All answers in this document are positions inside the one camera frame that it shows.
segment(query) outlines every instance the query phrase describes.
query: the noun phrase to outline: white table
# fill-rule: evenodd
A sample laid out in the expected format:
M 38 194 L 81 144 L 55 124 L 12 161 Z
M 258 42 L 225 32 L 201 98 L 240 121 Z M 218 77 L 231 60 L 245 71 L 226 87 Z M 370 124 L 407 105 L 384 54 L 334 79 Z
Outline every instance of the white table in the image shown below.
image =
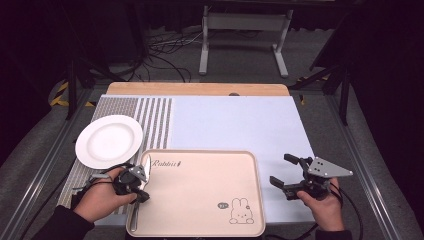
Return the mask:
M 99 104 L 94 118 L 101 117 L 101 114 L 117 114 L 113 111 L 120 111 L 120 114 L 132 115 L 142 123 L 144 113 L 152 115 L 153 111 L 150 109 L 158 112 L 157 117 L 153 116 L 152 124 L 142 124 L 142 127 L 146 128 L 143 130 L 150 129 L 148 131 L 150 133 L 145 137 L 146 142 L 140 151 L 151 148 L 247 150 L 255 155 L 258 162 L 266 223 L 313 221 L 311 211 L 304 206 L 303 202 L 287 201 L 283 192 L 269 183 L 270 176 L 275 176 L 287 184 L 299 183 L 303 179 L 302 169 L 283 159 L 285 153 L 298 157 L 314 156 L 293 98 L 287 96 L 288 92 L 284 91 L 286 90 L 284 86 L 173 83 L 135 85 L 114 83 L 112 85 L 108 94 L 102 96 L 99 102 L 107 101 L 108 104 Z M 166 89 L 175 92 L 176 87 L 181 87 L 181 95 L 172 93 L 165 95 Z M 199 89 L 205 90 L 205 87 L 208 87 L 206 90 L 210 91 L 199 93 Z M 123 92 L 142 95 L 123 95 Z M 149 92 L 158 92 L 159 95 L 146 94 Z M 220 94 L 228 95 L 228 92 L 237 92 L 245 96 L 219 96 Z M 264 96 L 267 92 L 274 96 Z M 118 100 L 118 107 L 114 106 L 114 102 Z M 131 102 L 134 106 L 125 112 L 127 110 L 123 109 L 122 102 Z M 159 124 L 163 119 L 168 119 L 167 123 Z M 154 122 L 158 123 L 156 130 L 152 127 Z M 154 132 L 164 131 L 161 129 L 166 129 L 168 134 L 166 138 L 162 135 L 162 138 L 158 140 Z M 81 172 L 89 174 L 90 169 L 78 161 L 67 181 L 69 186 L 65 184 L 64 192 L 66 189 L 69 191 L 70 183 L 74 182 L 74 185 L 78 185 L 81 183 L 75 183 L 75 181 L 86 180 L 81 179 Z M 96 224 L 124 225 L 125 213 L 125 209 L 117 211 Z

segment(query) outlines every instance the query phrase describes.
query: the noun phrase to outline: black and white striped surface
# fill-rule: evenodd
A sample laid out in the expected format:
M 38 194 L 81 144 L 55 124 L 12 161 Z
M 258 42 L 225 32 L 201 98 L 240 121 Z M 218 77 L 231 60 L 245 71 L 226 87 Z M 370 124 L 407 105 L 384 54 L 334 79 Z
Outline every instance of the black and white striped surface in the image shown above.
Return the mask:
M 103 95 L 94 112 L 92 122 L 109 115 L 125 115 L 138 121 L 143 129 L 143 142 L 134 156 L 128 160 L 140 164 L 141 154 L 148 149 L 166 149 L 169 145 L 169 129 L 172 123 L 172 98 Z M 69 207 L 73 188 L 82 187 L 91 174 L 101 170 L 92 169 L 80 161 L 75 164 L 59 197 L 58 205 Z M 127 206 L 120 207 L 114 214 L 126 214 Z

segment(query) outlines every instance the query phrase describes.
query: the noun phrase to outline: metal stand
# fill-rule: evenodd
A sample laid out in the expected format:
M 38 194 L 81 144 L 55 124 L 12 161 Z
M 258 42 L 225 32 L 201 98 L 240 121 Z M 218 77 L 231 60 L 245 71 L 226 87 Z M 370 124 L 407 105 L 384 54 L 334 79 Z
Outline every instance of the metal stand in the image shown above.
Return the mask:
M 286 15 L 209 13 L 209 7 L 205 6 L 203 10 L 203 43 L 199 74 L 203 76 L 207 73 L 209 29 L 261 30 L 280 32 L 280 39 L 277 44 L 272 45 L 272 48 L 280 75 L 283 78 L 287 78 L 289 74 L 281 50 L 286 39 L 292 15 L 293 10 L 287 11 Z

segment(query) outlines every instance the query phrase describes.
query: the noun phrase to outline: table leg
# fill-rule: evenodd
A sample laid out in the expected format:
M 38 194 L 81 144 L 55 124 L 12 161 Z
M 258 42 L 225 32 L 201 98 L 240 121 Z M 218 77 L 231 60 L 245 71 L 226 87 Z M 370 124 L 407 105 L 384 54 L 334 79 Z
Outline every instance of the table leg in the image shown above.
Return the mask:
M 325 95 L 333 95 L 341 84 L 339 116 L 342 123 L 347 126 L 347 103 L 349 99 L 350 70 L 347 66 L 340 66 L 333 71 L 322 87 Z
M 281 50 L 283 48 L 284 40 L 287 36 L 287 31 L 290 26 L 290 21 L 292 19 L 293 10 L 287 11 L 286 18 L 284 19 L 283 25 L 281 27 L 280 31 L 280 40 L 277 44 L 273 44 L 273 52 L 275 56 L 275 60 L 277 61 L 278 69 L 280 70 L 280 75 L 283 78 L 287 78 L 289 76 L 289 73 L 287 71 L 286 64 L 284 63 L 283 55 L 281 54 Z

